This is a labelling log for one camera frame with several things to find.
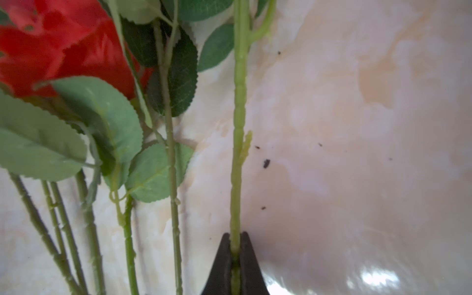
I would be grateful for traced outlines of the blue rose stem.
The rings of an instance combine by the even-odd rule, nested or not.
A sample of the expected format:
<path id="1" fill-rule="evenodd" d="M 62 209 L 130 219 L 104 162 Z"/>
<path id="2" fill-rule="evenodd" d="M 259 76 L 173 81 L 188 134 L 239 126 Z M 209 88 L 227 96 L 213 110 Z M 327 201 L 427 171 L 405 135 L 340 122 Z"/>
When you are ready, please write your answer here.
<path id="1" fill-rule="evenodd" d="M 68 285 L 68 288 L 73 295 L 86 295 L 85 292 L 83 292 L 82 288 L 79 286 L 78 282 L 75 280 L 73 277 L 68 260 L 64 258 L 62 254 L 58 251 L 57 247 L 55 246 L 53 239 L 49 235 L 49 231 L 47 227 L 45 226 L 38 209 L 34 205 L 30 195 L 28 194 L 27 189 L 25 188 L 23 181 L 19 175 L 16 175 L 15 173 L 8 172 L 9 177 L 11 181 L 14 183 L 18 193 L 20 194 L 20 197 L 22 199 L 22 202 L 27 209 L 29 219 L 34 226 L 34 228 L 37 230 L 41 240 L 43 241 L 46 249 L 48 250 L 49 254 L 52 256 L 54 263 L 56 266 L 59 268 L 59 271 L 63 278 L 66 281 L 66 284 Z"/>

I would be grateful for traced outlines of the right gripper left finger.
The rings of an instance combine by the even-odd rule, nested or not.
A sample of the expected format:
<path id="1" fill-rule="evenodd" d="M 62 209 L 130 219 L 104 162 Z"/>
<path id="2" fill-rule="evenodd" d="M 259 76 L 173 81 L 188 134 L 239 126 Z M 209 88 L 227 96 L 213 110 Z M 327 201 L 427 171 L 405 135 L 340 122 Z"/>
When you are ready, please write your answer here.
<path id="1" fill-rule="evenodd" d="M 222 235 L 220 245 L 201 295 L 231 294 L 232 255 L 230 234 Z"/>

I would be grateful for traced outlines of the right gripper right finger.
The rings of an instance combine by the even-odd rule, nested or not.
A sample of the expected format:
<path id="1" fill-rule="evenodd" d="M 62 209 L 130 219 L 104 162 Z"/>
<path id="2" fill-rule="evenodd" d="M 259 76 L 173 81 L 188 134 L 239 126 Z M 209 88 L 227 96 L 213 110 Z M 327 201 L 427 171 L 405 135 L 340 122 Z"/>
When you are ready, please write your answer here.
<path id="1" fill-rule="evenodd" d="M 240 280 L 242 295 L 270 295 L 248 232 L 241 233 Z"/>

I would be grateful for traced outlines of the teal peony branch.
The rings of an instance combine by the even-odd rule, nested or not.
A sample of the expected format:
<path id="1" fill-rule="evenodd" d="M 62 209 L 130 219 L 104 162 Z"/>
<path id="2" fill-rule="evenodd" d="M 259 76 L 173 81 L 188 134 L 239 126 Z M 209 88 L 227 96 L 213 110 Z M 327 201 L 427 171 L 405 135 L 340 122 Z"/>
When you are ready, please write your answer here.
<path id="1" fill-rule="evenodd" d="M 248 1 L 234 1 L 234 118 L 233 152 L 231 168 L 230 200 L 230 249 L 232 255 L 231 295 L 241 295 L 240 249 L 241 249 L 241 200 L 242 168 L 249 154 L 252 132 L 244 130 L 247 102 L 247 66 L 251 45 L 265 37 L 274 20 L 276 1 L 261 1 L 256 15 L 265 14 L 257 29 L 251 28 L 252 16 Z"/>

